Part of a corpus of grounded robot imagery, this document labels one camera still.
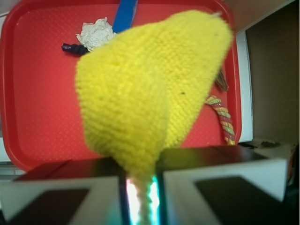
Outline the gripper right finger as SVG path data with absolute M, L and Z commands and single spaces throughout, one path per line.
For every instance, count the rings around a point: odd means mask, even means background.
M 166 149 L 156 164 L 162 225 L 286 225 L 287 161 L 241 146 Z

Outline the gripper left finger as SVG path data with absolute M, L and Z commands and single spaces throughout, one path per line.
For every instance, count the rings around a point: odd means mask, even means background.
M 127 225 L 125 171 L 110 157 L 40 165 L 0 187 L 8 225 Z

